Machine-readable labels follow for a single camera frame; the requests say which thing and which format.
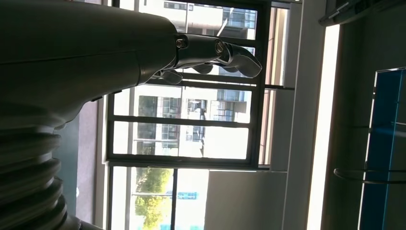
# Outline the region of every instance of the window pane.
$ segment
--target window pane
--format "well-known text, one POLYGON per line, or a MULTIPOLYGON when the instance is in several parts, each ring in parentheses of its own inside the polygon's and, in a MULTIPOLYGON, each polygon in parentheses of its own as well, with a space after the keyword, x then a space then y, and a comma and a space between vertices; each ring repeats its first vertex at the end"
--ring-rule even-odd
MULTIPOLYGON (((226 121, 228 116, 219 116, 226 121)), ((152 123, 132 123, 132 154, 245 159, 248 129, 213 126, 179 126, 152 123)), ((127 154, 127 122, 115 122, 114 153, 127 154)))
POLYGON ((209 170, 178 170, 175 229, 204 229, 208 184, 209 170))
POLYGON ((271 163, 271 144, 273 135, 273 119, 275 113, 275 91, 265 90, 264 109, 262 113, 261 141, 259 146, 259 164, 271 163))
POLYGON ((114 95, 114 115, 129 115, 130 89, 114 95))
POLYGON ((172 190, 173 169, 114 167, 112 229, 124 229, 126 205, 130 209, 130 229, 170 226, 172 190))
MULTIPOLYGON (((129 102, 129 89, 115 94, 114 114, 130 115, 129 102)), ((249 123, 251 92, 149 84, 135 88, 135 116, 217 120, 215 115, 218 110, 225 109, 234 113, 231 115, 232 119, 227 121, 249 123)), ((144 132, 154 132, 152 127, 145 128, 144 132)))
POLYGON ((163 0, 140 1, 139 10, 168 18, 181 33, 255 40, 256 11, 163 0))
POLYGON ((266 84, 283 85, 288 27, 287 9, 272 8, 268 42, 266 84))

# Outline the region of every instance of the robotic hand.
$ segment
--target robotic hand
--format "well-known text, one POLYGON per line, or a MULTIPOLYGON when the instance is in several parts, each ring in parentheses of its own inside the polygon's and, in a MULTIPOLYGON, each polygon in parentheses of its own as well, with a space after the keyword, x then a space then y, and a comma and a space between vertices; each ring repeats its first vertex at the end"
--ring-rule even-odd
POLYGON ((224 43, 215 37, 180 34, 176 36, 175 44, 176 62, 155 73, 153 78, 162 78, 171 84, 178 84, 182 75, 175 69, 193 68, 198 73, 207 74, 213 69, 213 65, 221 66, 228 72, 240 71, 253 78, 262 69, 258 60, 246 49, 224 43))
POLYGON ((179 34, 167 19, 65 0, 0 0, 0 230, 90 230, 66 212, 52 158, 55 128, 83 104, 213 65, 253 78, 261 64, 219 38, 179 34))

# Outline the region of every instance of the green foliage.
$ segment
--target green foliage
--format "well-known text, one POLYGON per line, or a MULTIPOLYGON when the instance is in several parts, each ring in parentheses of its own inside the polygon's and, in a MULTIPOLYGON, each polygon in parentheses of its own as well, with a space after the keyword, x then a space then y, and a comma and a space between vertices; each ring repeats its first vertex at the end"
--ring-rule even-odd
MULTIPOLYGON (((159 168, 137 169, 137 192, 164 193, 171 177, 171 170, 159 168)), ((135 214, 144 216, 143 230, 155 230, 170 211, 170 200, 167 197, 141 195, 135 200, 135 214)))

